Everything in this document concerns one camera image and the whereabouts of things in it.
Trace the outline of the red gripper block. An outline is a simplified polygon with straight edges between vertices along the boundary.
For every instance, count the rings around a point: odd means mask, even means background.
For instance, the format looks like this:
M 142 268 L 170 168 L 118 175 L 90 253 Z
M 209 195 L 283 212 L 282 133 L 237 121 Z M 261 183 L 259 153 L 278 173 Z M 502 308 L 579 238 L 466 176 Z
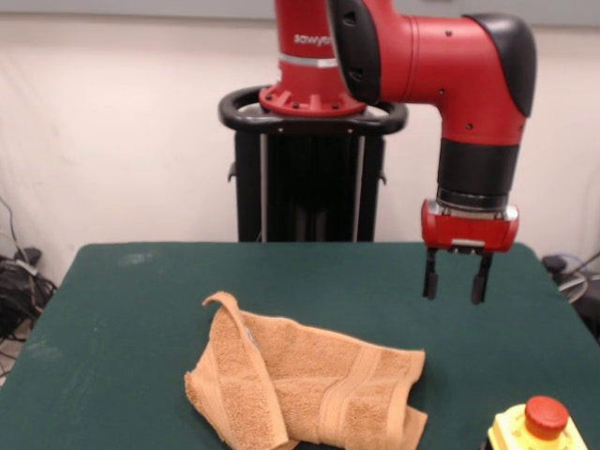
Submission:
M 439 275 L 436 269 L 438 249 L 474 248 L 485 252 L 506 252 L 518 232 L 518 209 L 508 205 L 501 211 L 469 212 L 425 200 L 421 208 L 422 238 L 427 246 L 423 296 L 435 299 Z M 483 253 L 473 279 L 471 301 L 485 301 L 492 253 Z

